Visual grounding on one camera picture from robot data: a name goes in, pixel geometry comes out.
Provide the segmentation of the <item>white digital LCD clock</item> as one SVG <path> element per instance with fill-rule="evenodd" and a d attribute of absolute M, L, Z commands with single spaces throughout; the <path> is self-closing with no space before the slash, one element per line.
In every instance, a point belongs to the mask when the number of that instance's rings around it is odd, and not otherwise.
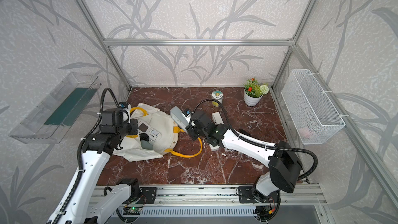
<path fill-rule="evenodd" d="M 208 144 L 209 145 L 209 148 L 210 148 L 210 150 L 211 151 L 217 151 L 217 150 L 219 150 L 219 148 L 220 148 L 220 146 L 215 146 L 215 145 L 212 145 L 212 144 Z"/>

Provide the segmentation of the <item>grey square alarm clock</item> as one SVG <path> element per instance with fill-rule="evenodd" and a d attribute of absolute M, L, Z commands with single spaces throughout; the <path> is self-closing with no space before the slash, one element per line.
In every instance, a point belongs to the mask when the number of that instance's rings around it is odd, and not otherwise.
<path fill-rule="evenodd" d="M 179 109 L 177 106 L 174 106 L 170 110 L 170 115 L 178 127 L 186 132 L 187 127 L 189 126 L 191 114 L 186 116 L 181 109 Z"/>
<path fill-rule="evenodd" d="M 142 147 L 142 149 L 153 150 L 153 145 L 145 140 L 141 140 L 141 147 Z"/>

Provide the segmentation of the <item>white canvas bag yellow handles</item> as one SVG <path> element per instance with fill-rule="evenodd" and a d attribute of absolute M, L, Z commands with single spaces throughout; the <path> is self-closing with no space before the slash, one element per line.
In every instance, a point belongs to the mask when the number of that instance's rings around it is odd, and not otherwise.
<path fill-rule="evenodd" d="M 131 120 L 138 121 L 138 134 L 129 134 L 121 142 L 121 149 L 114 155 L 129 162 L 162 158 L 165 154 L 181 158 L 194 158 L 202 153 L 203 142 L 198 138 L 200 149 L 193 155 L 185 155 L 174 150 L 179 133 L 184 130 L 172 116 L 153 106 L 139 103 L 130 109 Z"/>

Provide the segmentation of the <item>small white button clock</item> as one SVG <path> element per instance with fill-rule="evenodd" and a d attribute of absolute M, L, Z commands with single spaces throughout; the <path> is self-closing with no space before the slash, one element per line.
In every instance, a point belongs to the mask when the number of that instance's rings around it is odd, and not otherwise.
<path fill-rule="evenodd" d="M 147 131 L 147 134 L 149 135 L 150 140 L 154 142 L 160 141 L 162 138 L 161 133 L 153 128 L 150 128 Z"/>

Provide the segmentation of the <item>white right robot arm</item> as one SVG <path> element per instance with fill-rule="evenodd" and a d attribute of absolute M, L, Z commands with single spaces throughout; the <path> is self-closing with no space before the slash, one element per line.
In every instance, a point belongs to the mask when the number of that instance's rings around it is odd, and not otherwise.
<path fill-rule="evenodd" d="M 208 144 L 222 145 L 261 162 L 268 172 L 259 176 L 251 188 L 251 198 L 264 203 L 278 200 L 277 194 L 293 193 L 298 181 L 310 176 L 318 166 L 317 155 L 307 149 L 292 148 L 286 142 L 269 143 L 236 131 L 227 110 L 222 112 L 226 123 L 215 123 L 198 106 L 182 112 L 185 129 L 193 139 L 203 137 Z"/>

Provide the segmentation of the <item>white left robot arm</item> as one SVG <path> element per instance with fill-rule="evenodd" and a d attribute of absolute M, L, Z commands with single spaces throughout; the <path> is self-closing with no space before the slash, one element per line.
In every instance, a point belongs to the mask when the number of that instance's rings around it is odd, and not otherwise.
<path fill-rule="evenodd" d="M 122 179 L 92 209 L 90 199 L 97 181 L 115 150 L 129 135 L 138 134 L 138 122 L 130 117 L 131 106 L 127 102 L 116 102 L 116 107 L 104 109 L 107 93 L 114 99 L 110 88 L 102 92 L 98 120 L 89 133 L 81 139 L 77 149 L 78 168 L 59 206 L 50 215 L 49 224 L 103 224 L 122 205 L 141 198 L 138 181 Z"/>

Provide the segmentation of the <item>white rectangular alarm clock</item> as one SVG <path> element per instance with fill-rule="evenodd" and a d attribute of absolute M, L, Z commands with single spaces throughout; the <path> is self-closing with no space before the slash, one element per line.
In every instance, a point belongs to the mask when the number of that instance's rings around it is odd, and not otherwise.
<path fill-rule="evenodd" d="M 211 117 L 215 124 L 224 124 L 219 112 L 212 113 Z"/>

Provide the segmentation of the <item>white timer orange buttons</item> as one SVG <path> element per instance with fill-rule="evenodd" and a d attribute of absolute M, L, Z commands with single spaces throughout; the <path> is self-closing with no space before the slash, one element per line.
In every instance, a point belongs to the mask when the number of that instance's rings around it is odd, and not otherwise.
<path fill-rule="evenodd" d="M 147 133 L 147 131 L 150 129 L 150 126 L 142 121 L 138 122 L 138 131 L 139 133 Z"/>

